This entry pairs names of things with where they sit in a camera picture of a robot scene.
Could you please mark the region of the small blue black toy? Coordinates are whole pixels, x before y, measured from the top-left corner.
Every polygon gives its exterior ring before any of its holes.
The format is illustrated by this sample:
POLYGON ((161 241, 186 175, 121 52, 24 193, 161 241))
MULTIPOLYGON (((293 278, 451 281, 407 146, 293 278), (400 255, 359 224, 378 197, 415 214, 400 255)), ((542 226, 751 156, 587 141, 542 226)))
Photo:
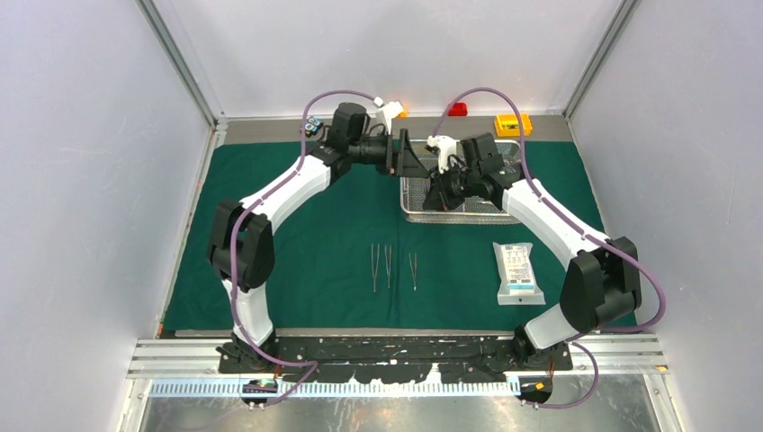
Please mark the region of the small blue black toy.
POLYGON ((320 134, 324 127, 325 123, 321 119, 315 116, 310 116, 302 124, 302 131, 307 138, 312 138, 320 134))

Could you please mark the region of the steel spatula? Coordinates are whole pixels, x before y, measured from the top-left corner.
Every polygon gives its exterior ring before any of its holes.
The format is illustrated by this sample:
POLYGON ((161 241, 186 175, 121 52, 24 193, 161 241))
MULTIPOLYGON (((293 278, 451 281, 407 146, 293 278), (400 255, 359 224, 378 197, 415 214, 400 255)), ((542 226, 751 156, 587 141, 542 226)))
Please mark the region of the steel spatula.
POLYGON ((384 256, 385 256, 385 271, 386 271, 387 290, 390 290, 391 289, 391 278, 392 278, 392 246, 391 245, 385 245, 384 246, 384 256))

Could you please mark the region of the thin steel tweezers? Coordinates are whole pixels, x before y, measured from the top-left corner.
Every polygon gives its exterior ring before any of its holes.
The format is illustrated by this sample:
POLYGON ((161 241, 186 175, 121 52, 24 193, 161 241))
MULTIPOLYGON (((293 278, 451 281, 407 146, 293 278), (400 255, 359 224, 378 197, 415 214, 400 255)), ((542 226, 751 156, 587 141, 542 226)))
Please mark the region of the thin steel tweezers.
POLYGON ((408 254, 408 265, 411 275, 412 290, 417 291, 417 253, 408 254))

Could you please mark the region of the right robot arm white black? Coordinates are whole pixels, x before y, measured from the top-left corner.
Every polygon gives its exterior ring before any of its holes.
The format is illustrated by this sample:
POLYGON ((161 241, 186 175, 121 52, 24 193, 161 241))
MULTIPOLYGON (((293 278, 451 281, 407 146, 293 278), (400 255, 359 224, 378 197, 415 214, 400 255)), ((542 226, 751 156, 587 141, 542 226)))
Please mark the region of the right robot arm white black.
POLYGON ((626 237, 611 239, 564 208, 521 162, 509 165, 489 133, 456 140, 430 136, 437 157, 424 208, 450 211, 478 196, 518 219, 565 266, 559 301, 514 331, 511 352, 536 369, 550 348, 635 311, 642 304, 637 249, 626 237))

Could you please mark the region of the metal mesh tray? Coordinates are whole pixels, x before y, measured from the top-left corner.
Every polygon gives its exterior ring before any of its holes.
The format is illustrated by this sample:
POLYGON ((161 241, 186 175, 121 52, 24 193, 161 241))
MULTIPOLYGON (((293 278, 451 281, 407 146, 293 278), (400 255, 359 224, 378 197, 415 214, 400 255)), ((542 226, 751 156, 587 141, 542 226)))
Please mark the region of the metal mesh tray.
MULTIPOLYGON (((437 156, 426 149, 426 139, 412 139, 412 148, 427 168, 437 167, 437 156)), ((513 139, 497 139, 498 151, 509 166, 518 164, 519 144, 513 139)), ((468 197, 453 211, 428 211, 423 208, 429 181, 424 178, 402 178, 399 181, 399 205, 404 219, 412 223, 458 225, 512 225, 519 220, 496 208, 490 200, 468 197)))

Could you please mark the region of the yellow toy block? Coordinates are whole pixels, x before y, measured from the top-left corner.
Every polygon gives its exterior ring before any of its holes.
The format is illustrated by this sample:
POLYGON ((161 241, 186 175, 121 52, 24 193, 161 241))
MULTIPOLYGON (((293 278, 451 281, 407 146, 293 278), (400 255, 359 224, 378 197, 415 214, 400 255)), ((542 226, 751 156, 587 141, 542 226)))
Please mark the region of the yellow toy block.
POLYGON ((523 128, 524 134, 529 136, 532 133, 533 125, 530 116, 523 112, 519 117, 515 114, 499 114, 494 118, 494 129, 499 137, 518 137, 520 128, 523 128))

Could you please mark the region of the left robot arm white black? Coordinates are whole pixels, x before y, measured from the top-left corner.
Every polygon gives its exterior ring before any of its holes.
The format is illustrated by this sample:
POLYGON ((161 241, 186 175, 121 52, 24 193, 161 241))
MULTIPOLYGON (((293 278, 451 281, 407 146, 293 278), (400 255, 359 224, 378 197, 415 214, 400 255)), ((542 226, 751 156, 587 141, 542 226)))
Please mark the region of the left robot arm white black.
POLYGON ((269 317, 266 281, 274 270, 274 234, 311 197, 327 190, 354 164, 373 166, 382 175, 425 178, 427 169, 414 154, 408 130, 392 132, 404 112, 399 102, 375 99, 371 117, 358 103, 341 103, 331 123, 309 118, 308 140, 295 163, 257 193, 217 206, 207 257, 226 290, 234 327, 223 354, 256 373, 268 371, 276 358, 274 325, 269 317))

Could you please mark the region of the white paper packet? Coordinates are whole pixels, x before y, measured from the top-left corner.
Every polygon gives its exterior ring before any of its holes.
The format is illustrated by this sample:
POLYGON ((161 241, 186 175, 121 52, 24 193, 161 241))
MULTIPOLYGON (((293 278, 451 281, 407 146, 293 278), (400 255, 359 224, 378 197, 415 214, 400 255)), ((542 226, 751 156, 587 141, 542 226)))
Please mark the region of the white paper packet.
POLYGON ((501 306, 545 305, 531 263, 532 243, 493 243, 500 286, 497 292, 501 306))

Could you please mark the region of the aluminium frame rail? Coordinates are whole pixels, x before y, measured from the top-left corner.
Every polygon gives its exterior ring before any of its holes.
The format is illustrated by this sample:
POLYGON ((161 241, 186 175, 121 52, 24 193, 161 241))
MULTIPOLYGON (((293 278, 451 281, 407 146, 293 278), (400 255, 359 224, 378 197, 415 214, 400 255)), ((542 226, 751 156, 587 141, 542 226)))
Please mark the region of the aluminium frame rail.
MULTIPOLYGON (((221 338, 141 339, 132 354, 127 377, 130 379, 180 378, 217 375, 221 338)), ((587 349, 597 361, 601 374, 668 374, 670 369, 660 342, 652 334, 593 335, 571 347, 572 370, 593 371, 587 349)))

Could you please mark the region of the green surgical cloth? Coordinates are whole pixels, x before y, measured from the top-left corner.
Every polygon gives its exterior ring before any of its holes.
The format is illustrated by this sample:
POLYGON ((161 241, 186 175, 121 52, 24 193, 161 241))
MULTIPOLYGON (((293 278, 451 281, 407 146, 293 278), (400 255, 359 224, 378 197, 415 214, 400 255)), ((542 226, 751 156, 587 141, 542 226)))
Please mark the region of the green surgical cloth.
MULTIPOLYGON (((165 331, 230 331, 228 296, 206 256, 218 203, 265 187, 290 167, 296 142, 229 145, 213 153, 167 306, 165 331)), ((524 226, 412 223, 399 205, 399 180, 354 166, 275 232, 266 286, 273 324, 285 328, 511 330, 539 306, 498 305, 493 243, 529 242, 537 283, 558 301, 565 271, 524 226), (381 245, 373 292, 371 244, 381 245), (392 246, 387 290, 384 246, 392 246), (417 291, 408 254, 417 253, 417 291)))

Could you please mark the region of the red toy brick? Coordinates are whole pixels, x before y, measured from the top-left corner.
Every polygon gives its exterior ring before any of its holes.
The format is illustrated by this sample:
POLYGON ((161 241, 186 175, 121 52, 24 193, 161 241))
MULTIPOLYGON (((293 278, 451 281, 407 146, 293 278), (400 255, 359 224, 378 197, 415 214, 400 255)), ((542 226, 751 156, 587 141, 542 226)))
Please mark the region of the red toy brick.
POLYGON ((466 102, 456 102, 448 110, 448 117, 464 117, 469 114, 468 105, 466 102))

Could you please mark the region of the long steel forceps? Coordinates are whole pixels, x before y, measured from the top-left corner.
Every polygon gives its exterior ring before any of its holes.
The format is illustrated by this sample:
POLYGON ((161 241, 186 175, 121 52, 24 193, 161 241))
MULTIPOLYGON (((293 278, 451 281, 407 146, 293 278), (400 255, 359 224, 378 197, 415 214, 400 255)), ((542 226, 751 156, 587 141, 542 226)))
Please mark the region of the long steel forceps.
POLYGON ((378 243, 371 244, 371 270, 372 270, 372 287, 373 292, 377 292, 378 283, 378 270, 380 263, 381 245, 378 243))

